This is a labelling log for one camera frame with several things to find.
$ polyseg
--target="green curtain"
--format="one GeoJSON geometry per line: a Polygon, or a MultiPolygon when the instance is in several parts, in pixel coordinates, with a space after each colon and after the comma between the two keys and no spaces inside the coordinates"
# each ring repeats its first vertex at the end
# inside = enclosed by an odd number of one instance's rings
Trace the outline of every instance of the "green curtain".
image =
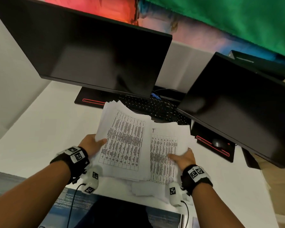
{"type": "Polygon", "coordinates": [[[147,0],[285,56],[285,0],[147,0]]]}

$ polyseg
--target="person's left arm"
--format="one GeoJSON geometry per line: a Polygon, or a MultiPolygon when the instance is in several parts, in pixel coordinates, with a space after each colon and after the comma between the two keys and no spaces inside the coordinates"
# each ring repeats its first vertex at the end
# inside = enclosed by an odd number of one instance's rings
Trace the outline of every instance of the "person's left arm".
{"type": "MultiPolygon", "coordinates": [[[[91,157],[106,139],[87,135],[79,144],[91,157]]],[[[71,172],[64,161],[53,162],[0,196],[0,228],[36,228],[68,183],[71,172]]]]}

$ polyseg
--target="computer mouse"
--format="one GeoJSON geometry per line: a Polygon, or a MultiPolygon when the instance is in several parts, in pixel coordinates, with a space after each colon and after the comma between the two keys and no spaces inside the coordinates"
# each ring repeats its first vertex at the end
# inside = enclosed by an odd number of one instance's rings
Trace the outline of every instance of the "computer mouse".
{"type": "Polygon", "coordinates": [[[226,142],[224,142],[223,140],[220,140],[220,139],[213,139],[212,145],[216,148],[219,148],[219,149],[226,149],[226,147],[227,147],[226,142]]]}

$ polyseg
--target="white table top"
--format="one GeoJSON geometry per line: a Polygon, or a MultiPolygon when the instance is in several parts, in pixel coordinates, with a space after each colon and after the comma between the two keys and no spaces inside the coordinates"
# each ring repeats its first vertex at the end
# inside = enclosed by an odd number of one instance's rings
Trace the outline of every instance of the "white table top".
{"type": "MultiPolygon", "coordinates": [[[[46,167],[59,151],[78,145],[86,134],[96,133],[102,109],[74,104],[79,86],[52,81],[0,140],[0,172],[30,177],[46,167]]],[[[234,162],[191,140],[198,165],[211,176],[214,189],[246,228],[278,228],[261,171],[248,168],[239,146],[234,162]]],[[[153,197],[132,195],[124,180],[101,177],[96,194],[187,214],[153,197]]],[[[190,217],[196,217],[189,206],[190,217]]]]}

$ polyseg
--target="wristband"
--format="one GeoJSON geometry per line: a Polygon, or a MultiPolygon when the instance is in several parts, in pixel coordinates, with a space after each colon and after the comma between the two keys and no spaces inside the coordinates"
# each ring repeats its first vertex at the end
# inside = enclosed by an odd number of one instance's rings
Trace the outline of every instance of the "wristband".
{"type": "Polygon", "coordinates": [[[198,165],[190,165],[185,168],[181,176],[181,181],[182,189],[187,190],[188,195],[191,195],[194,188],[201,182],[207,183],[213,187],[210,176],[198,165]]]}
{"type": "Polygon", "coordinates": [[[79,176],[85,172],[87,165],[90,164],[86,150],[77,146],[72,146],[57,153],[50,164],[56,161],[64,161],[68,165],[71,171],[71,178],[68,184],[76,180],[76,178],[79,178],[79,176]]]}

